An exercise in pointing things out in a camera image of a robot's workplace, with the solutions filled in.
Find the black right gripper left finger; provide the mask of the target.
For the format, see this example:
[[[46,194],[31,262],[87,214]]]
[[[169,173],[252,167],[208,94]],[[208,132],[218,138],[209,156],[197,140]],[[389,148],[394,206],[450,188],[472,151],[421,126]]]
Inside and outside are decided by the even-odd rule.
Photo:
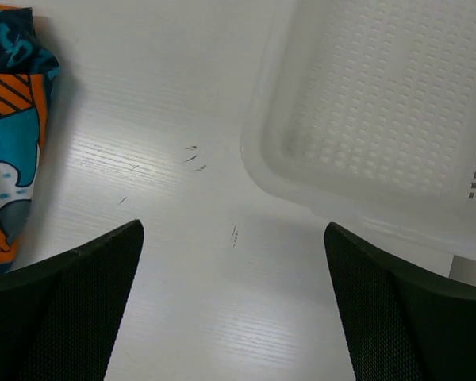
[[[102,380],[144,244],[130,221],[0,275],[0,380]]]

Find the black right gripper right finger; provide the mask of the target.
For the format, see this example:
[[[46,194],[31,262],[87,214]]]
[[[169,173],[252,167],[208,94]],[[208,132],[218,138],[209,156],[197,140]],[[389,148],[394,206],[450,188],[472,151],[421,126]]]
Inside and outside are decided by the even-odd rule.
[[[476,287],[335,222],[324,248],[357,380],[476,380]]]

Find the colourful patterned shorts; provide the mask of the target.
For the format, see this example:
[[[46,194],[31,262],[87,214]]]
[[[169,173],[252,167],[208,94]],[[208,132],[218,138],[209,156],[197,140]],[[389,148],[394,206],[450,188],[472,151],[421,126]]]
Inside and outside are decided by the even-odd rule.
[[[32,9],[0,5],[0,275],[30,214],[59,65],[37,37]]]

